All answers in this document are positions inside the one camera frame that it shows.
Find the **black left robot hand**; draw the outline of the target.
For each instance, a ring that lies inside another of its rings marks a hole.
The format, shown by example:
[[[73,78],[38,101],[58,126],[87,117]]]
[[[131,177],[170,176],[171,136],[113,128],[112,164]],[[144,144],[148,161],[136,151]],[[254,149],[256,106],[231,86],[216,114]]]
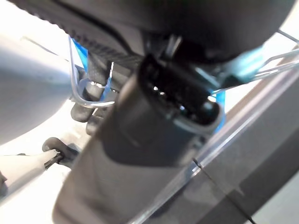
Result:
[[[56,224],[125,224],[220,122],[214,90],[250,80],[293,0],[15,0],[130,76],[57,197]]]

